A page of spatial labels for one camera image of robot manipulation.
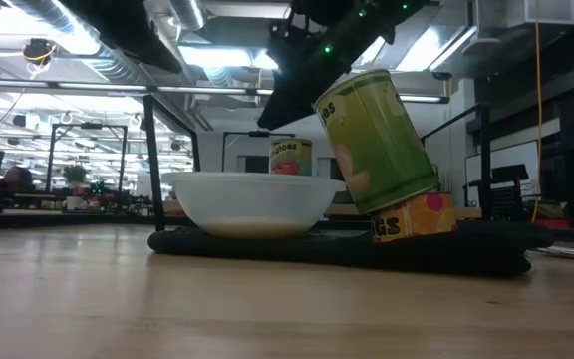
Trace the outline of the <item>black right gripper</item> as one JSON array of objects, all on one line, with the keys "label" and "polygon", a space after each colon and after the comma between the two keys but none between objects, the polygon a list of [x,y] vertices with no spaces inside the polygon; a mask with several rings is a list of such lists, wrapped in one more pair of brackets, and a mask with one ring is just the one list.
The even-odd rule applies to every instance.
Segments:
[{"label": "black right gripper", "polygon": [[266,54],[277,65],[274,89],[258,126],[276,130],[313,114],[313,103],[336,81],[335,47],[323,33],[271,22]]}]

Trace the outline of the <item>tomatoes label tin can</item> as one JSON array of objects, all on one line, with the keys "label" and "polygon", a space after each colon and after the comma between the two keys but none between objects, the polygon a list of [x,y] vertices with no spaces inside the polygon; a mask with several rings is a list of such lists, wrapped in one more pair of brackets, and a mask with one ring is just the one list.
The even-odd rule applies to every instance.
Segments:
[{"label": "tomatoes label tin can", "polygon": [[275,175],[311,176],[313,144],[305,139],[277,139],[270,144],[269,172]]}]

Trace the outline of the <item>tall green peach can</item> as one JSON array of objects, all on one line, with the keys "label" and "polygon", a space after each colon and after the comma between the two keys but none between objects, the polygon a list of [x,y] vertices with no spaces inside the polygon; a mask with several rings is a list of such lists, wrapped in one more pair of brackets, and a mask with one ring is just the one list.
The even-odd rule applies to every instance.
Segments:
[{"label": "tall green peach can", "polygon": [[346,79],[314,105],[358,213],[371,213],[437,188],[438,176],[391,74]]}]

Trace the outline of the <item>short yellow figs can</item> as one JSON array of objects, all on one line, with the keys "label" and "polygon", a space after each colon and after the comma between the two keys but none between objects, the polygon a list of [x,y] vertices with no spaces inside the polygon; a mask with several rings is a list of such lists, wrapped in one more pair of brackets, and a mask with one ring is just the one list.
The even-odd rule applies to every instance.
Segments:
[{"label": "short yellow figs can", "polygon": [[430,192],[384,208],[371,216],[374,243],[457,230],[450,193]]}]

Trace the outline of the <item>clear plastic bowl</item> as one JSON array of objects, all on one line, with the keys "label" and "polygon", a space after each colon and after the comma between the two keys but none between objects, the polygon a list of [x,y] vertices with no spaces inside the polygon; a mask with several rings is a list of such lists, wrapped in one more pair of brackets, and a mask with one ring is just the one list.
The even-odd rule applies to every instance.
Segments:
[{"label": "clear plastic bowl", "polygon": [[194,224],[229,239],[301,237],[346,189],[335,179],[255,173],[167,173],[161,180]]}]

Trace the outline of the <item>black mat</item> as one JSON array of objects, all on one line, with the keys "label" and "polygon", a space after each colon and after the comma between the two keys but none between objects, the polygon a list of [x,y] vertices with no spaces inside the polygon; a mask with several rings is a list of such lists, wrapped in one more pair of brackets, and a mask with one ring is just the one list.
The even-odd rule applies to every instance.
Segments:
[{"label": "black mat", "polygon": [[525,222],[465,222],[456,231],[375,243],[356,236],[307,235],[296,240],[215,238],[191,227],[153,233],[157,254],[325,264],[355,268],[513,278],[531,269],[528,250],[548,248],[552,231]]}]

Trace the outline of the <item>black overhead beam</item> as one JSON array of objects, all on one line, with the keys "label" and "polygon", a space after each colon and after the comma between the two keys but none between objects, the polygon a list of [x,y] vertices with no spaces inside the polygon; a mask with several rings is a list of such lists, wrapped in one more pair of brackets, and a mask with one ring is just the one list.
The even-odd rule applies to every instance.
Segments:
[{"label": "black overhead beam", "polygon": [[182,68],[164,45],[148,17],[144,0],[59,0],[100,33],[109,47],[162,70],[181,73]]}]

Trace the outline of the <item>whiteboard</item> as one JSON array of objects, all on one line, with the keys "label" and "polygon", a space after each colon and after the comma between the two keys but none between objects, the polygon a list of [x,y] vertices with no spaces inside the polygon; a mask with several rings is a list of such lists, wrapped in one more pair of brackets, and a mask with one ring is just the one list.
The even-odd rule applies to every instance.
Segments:
[{"label": "whiteboard", "polygon": [[[533,194],[537,180],[537,143],[535,141],[492,150],[490,153],[492,188],[504,185],[499,182],[499,170],[520,170],[520,187],[523,195]],[[467,183],[465,199],[469,206],[480,207],[478,187],[481,183],[481,155],[465,159]]]}]

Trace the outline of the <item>black stand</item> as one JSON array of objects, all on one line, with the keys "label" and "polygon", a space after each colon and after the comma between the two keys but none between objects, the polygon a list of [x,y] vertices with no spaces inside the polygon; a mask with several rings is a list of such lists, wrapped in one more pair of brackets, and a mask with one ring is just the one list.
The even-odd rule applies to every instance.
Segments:
[{"label": "black stand", "polygon": [[521,181],[528,179],[529,175],[524,164],[491,170],[491,218],[493,220],[521,220]]}]

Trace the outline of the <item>green potted plant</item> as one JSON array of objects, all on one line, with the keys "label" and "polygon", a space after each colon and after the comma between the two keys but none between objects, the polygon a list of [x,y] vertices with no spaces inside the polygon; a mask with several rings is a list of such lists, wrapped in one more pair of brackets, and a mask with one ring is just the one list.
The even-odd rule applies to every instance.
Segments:
[{"label": "green potted plant", "polygon": [[81,165],[67,165],[63,168],[62,174],[73,195],[80,195],[81,188],[86,182],[87,170]]}]

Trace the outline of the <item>black yellow ceiling reel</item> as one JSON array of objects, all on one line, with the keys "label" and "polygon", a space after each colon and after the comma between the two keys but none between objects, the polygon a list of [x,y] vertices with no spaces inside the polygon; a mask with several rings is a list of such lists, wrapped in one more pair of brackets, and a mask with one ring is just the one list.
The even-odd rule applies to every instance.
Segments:
[{"label": "black yellow ceiling reel", "polygon": [[58,45],[43,38],[32,38],[23,48],[24,59],[36,66],[47,65],[52,55],[57,50]]}]

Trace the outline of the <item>person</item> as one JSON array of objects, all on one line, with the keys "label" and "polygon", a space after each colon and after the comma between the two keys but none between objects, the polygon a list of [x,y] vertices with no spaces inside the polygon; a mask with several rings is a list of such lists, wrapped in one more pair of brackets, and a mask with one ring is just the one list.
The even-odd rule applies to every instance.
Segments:
[{"label": "person", "polygon": [[30,193],[35,190],[31,172],[13,167],[0,180],[0,194]]}]

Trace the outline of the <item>black metal rig frame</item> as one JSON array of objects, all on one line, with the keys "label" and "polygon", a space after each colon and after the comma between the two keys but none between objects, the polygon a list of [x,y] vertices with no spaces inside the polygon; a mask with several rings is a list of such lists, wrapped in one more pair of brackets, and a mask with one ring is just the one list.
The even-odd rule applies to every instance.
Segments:
[{"label": "black metal rig frame", "polygon": [[227,143],[227,138],[229,136],[246,136],[250,138],[270,138],[270,137],[286,137],[294,139],[296,137],[295,134],[288,134],[288,133],[272,133],[266,130],[255,130],[249,132],[229,132],[226,131],[222,134],[222,143],[221,143],[221,168],[222,172],[225,171],[225,162],[226,162],[226,150],[229,147]]},{"label": "black metal rig frame", "polygon": [[51,137],[50,137],[50,147],[49,147],[49,154],[48,154],[48,165],[47,165],[47,173],[46,173],[46,185],[45,185],[45,193],[49,193],[52,188],[52,177],[53,177],[53,165],[54,165],[54,157],[55,157],[55,146],[56,143],[64,137],[69,130],[73,128],[80,128],[84,130],[102,130],[102,129],[120,129],[123,131],[123,135],[121,136],[122,140],[122,152],[121,152],[121,162],[120,162],[120,174],[119,174],[119,184],[118,184],[118,191],[123,190],[124,184],[124,174],[125,174],[125,164],[126,164],[126,154],[127,154],[127,145],[128,145],[128,127],[126,125],[107,125],[102,123],[93,123],[93,122],[84,122],[81,124],[53,124]]}]

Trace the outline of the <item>silver ventilation duct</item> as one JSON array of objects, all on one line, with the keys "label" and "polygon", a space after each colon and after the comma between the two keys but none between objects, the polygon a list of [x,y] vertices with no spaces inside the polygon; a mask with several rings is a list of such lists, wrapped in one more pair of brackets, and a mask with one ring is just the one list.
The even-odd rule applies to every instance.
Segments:
[{"label": "silver ventilation duct", "polygon": [[105,45],[99,32],[59,0],[4,0],[49,28],[65,50],[111,83],[145,84],[148,76],[132,60]]}]

